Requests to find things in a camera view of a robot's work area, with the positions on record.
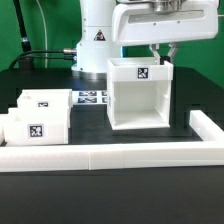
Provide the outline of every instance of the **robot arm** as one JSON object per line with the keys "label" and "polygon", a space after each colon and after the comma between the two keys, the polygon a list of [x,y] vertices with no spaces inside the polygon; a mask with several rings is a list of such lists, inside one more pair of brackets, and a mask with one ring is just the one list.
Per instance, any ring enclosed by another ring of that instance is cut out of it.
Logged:
{"label": "robot arm", "polygon": [[164,0],[120,2],[122,4],[115,8],[112,22],[112,40],[118,45],[211,39],[218,33],[217,1],[173,0],[172,4]]}

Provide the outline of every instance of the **green background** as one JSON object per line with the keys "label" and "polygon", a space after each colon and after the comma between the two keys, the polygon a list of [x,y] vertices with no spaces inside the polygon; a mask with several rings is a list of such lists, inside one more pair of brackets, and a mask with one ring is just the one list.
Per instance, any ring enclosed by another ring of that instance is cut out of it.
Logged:
{"label": "green background", "polygon": [[[81,39],[81,12],[79,0],[39,0],[46,17],[48,48],[75,47]],[[20,0],[27,34],[32,49],[44,49],[44,29],[39,8],[35,0]],[[0,71],[22,53],[20,33],[13,0],[0,2]],[[224,14],[224,2],[219,7]],[[224,88],[224,18],[219,18],[219,33],[214,40],[180,43],[175,65],[194,68]],[[166,45],[160,53],[166,54]],[[148,46],[125,48],[126,56],[150,56]],[[71,67],[71,61],[50,61],[52,68]],[[37,61],[36,67],[44,67]]]}

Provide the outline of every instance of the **black tabletop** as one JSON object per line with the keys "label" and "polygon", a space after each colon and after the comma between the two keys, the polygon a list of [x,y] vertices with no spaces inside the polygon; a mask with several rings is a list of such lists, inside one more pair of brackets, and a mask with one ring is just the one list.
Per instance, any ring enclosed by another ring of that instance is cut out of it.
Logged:
{"label": "black tabletop", "polygon": [[[104,90],[67,69],[0,73],[0,113],[22,89]],[[193,69],[176,68],[169,129],[112,131],[105,105],[77,106],[69,144],[198,141],[189,112],[224,129],[224,90]],[[0,174],[0,223],[223,223],[224,168],[182,167]]]}

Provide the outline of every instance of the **open white box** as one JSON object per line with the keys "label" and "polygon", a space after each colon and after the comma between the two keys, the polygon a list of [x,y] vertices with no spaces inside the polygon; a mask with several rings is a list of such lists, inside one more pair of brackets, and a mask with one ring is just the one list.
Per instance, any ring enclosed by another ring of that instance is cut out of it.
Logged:
{"label": "open white box", "polygon": [[23,90],[17,99],[18,107],[62,107],[73,106],[71,89]]}
{"label": "open white box", "polygon": [[155,58],[108,59],[107,113],[114,130],[169,127],[173,65]]}
{"label": "open white box", "polygon": [[4,123],[7,146],[67,144],[68,110],[9,108]]}

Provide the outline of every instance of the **metal bracket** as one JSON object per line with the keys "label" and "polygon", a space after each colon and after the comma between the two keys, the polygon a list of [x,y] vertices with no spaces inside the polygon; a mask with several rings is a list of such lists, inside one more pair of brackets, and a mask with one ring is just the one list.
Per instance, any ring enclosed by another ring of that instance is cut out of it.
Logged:
{"label": "metal bracket", "polygon": [[176,55],[178,49],[179,49],[179,44],[178,43],[170,43],[170,50],[168,52],[168,56],[170,57],[170,63],[173,64],[174,62],[174,56]]}
{"label": "metal bracket", "polygon": [[160,64],[160,55],[157,51],[157,50],[159,50],[159,44],[150,44],[149,49],[153,53],[154,57],[156,58],[155,63],[157,65],[159,65]]}
{"label": "metal bracket", "polygon": [[[169,44],[170,50],[169,50],[167,56],[170,58],[170,63],[172,63],[172,64],[174,62],[174,56],[176,55],[176,53],[177,53],[177,51],[179,49],[178,46],[179,46],[178,43],[170,43]],[[153,56],[156,58],[155,63],[157,65],[160,65],[160,58],[161,58],[161,56],[158,53],[159,44],[151,44],[149,49],[153,53]]]}

